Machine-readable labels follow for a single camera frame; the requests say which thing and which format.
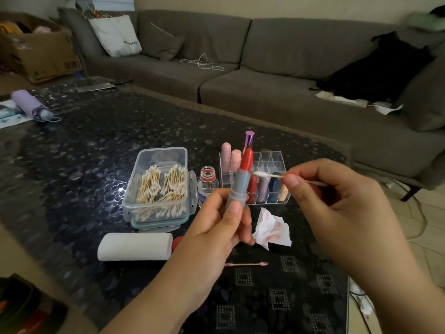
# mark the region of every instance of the sofa seat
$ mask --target sofa seat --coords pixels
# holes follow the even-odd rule
[[[445,128],[414,131],[400,112],[319,99],[310,87],[315,81],[241,67],[204,83],[200,96],[204,105],[351,143],[354,162],[411,178],[444,149]]]
[[[237,64],[216,64],[225,71],[200,69],[196,64],[180,63],[180,59],[161,62],[137,55],[113,58],[97,56],[86,59],[90,75],[119,79],[133,78],[134,84],[159,93],[198,102],[199,87],[212,78],[238,69]]]

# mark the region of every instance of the bottle opening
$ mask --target bottle opening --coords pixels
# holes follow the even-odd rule
[[[200,178],[203,182],[213,182],[216,179],[215,169],[213,167],[203,167]]]

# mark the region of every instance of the clear acrylic lipstick organizer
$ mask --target clear acrylic lipstick organizer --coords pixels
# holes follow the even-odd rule
[[[228,168],[228,172],[223,172],[223,168]],[[220,187],[230,188],[236,171],[232,171],[232,164],[224,164],[221,160],[221,153],[219,154],[219,182]],[[286,172],[286,166],[284,165],[283,156],[281,151],[264,151],[253,152],[253,164],[251,173],[255,171],[263,171],[270,174],[279,172],[283,174]],[[269,205],[269,204],[286,204],[291,196],[288,192],[270,192],[267,186],[266,192],[258,192],[258,184],[255,190],[253,204],[248,205]]]

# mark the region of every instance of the gray sofa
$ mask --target gray sofa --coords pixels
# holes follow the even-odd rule
[[[355,167],[419,188],[445,182],[445,33],[388,24],[320,19],[242,19],[168,10],[132,14],[186,41],[169,62],[146,55],[109,57],[77,10],[61,9],[89,75],[133,78],[136,85],[230,112],[352,144]],[[315,97],[315,81],[368,55],[370,38],[397,30],[437,59],[405,89],[399,113],[384,116]],[[181,64],[206,53],[224,72]]]

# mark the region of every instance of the purple lipstick cap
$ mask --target purple lipstick cap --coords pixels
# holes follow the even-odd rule
[[[244,142],[244,150],[253,149],[253,136],[254,135],[255,135],[255,132],[250,131],[250,130],[246,131],[246,141]]]

